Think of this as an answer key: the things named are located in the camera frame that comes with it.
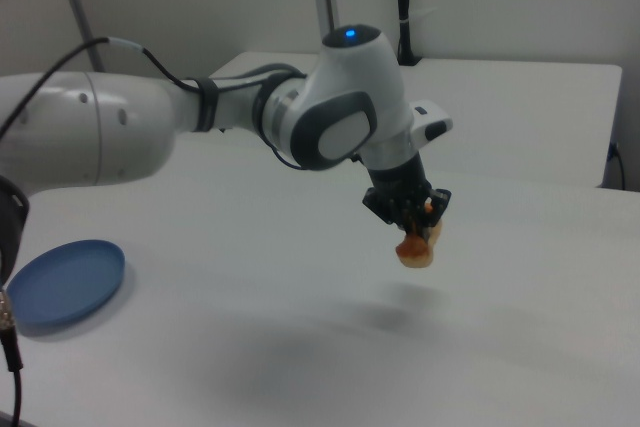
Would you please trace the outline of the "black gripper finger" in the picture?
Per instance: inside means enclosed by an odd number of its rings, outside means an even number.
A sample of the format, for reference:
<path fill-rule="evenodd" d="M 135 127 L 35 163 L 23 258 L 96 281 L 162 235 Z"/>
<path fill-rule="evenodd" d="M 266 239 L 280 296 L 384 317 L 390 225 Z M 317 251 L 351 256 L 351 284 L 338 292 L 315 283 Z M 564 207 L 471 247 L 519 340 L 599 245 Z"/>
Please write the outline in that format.
<path fill-rule="evenodd" d="M 415 213 L 415 205 L 410 200 L 402 202 L 400 207 L 401 227 L 406 235 L 417 235 L 418 225 Z"/>
<path fill-rule="evenodd" d="M 427 197 L 421 207 L 421 225 L 423 228 L 435 227 L 444 213 L 444 200 L 438 197 Z"/>

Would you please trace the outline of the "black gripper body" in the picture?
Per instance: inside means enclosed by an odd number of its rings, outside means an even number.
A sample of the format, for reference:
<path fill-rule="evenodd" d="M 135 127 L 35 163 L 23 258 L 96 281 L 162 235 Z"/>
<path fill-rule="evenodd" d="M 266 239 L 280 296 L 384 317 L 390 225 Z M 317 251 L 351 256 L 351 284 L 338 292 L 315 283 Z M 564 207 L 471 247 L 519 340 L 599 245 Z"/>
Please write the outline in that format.
<path fill-rule="evenodd" d="M 366 191 L 363 204 L 387 225 L 401 227 L 400 207 L 405 200 L 415 205 L 418 227 L 422 227 L 420 210 L 427 197 L 442 198 L 444 212 L 448 207 L 451 192 L 432 187 L 419 154 L 398 167 L 368 173 L 372 186 Z"/>

